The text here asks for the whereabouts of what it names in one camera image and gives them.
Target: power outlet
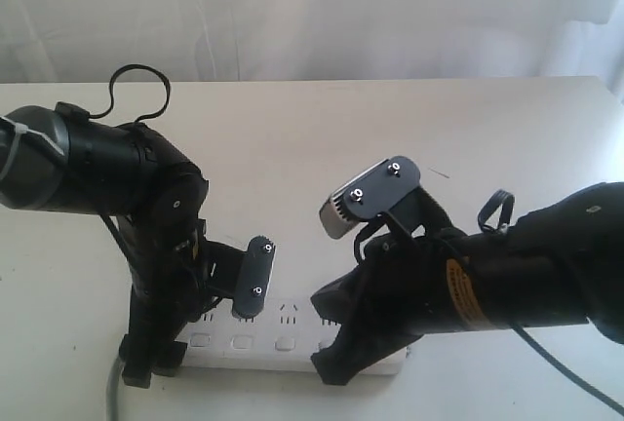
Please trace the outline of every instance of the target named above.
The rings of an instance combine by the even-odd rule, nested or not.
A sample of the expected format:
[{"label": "power outlet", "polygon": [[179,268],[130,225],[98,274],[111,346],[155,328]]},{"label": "power outlet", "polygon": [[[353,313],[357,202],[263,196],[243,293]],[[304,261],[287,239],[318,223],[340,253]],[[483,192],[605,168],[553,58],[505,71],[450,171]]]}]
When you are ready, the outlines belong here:
[{"label": "power outlet", "polygon": [[[307,299],[272,299],[253,319],[236,319],[222,302],[178,340],[188,343],[182,365],[232,369],[314,372],[310,356],[333,343],[340,325],[320,319]],[[407,350],[365,369],[363,374],[392,375],[401,370]]]}]

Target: screw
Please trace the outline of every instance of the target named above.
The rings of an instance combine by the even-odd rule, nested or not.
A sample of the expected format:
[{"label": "screw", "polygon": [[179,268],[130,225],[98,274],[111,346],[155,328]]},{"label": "screw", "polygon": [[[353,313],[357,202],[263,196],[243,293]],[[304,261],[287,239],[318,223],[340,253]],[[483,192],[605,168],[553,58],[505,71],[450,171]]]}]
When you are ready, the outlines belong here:
[{"label": "screw", "polygon": [[392,163],[388,165],[388,172],[392,175],[399,175],[399,171],[401,170],[401,165],[399,163]]},{"label": "screw", "polygon": [[354,189],[349,194],[349,197],[354,202],[362,202],[362,197],[364,197],[364,192],[362,192],[362,189]]}]

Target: white power strip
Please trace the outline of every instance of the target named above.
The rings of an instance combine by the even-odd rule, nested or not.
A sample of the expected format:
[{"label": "white power strip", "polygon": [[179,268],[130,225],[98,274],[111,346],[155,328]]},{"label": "white power strip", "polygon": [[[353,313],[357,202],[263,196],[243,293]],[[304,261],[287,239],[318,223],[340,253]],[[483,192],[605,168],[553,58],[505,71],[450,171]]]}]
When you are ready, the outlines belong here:
[{"label": "white power strip", "polygon": [[[330,346],[339,325],[322,320],[308,299],[267,298],[254,319],[236,319],[223,301],[178,337],[188,343],[182,365],[231,369],[314,372],[312,353]],[[401,370],[406,349],[372,365],[363,374]]]}]

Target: white table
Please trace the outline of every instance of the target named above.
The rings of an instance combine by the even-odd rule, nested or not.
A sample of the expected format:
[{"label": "white table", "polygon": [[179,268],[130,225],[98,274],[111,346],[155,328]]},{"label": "white table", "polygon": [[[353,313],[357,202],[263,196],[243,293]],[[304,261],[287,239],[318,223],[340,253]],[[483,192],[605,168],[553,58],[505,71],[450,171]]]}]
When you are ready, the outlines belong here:
[{"label": "white table", "polygon": [[[109,124],[161,103],[125,84]],[[1,113],[71,101],[98,112],[103,84],[0,86]],[[594,78],[179,83],[155,121],[212,182],[210,237],[279,245],[271,293],[311,294],[353,266],[351,237],[325,236],[318,207],[381,157],[403,154],[457,226],[502,187],[516,217],[624,177],[624,112]],[[445,174],[439,175],[432,170]],[[99,219],[0,210],[0,418],[99,419],[128,316],[130,277]],[[624,347],[592,326],[538,339],[624,402]],[[316,374],[185,369],[124,388],[124,420],[617,419],[509,331],[427,336],[394,379],[325,387]]]}]

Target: white curtain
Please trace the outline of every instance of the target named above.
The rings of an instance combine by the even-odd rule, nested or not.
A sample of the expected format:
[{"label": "white curtain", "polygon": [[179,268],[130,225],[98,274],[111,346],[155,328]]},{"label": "white curtain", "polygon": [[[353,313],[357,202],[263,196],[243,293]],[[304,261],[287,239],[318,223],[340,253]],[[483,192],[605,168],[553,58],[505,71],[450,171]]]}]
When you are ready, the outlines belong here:
[{"label": "white curtain", "polygon": [[172,80],[598,75],[622,98],[624,0],[0,0],[0,82],[135,61]]}]

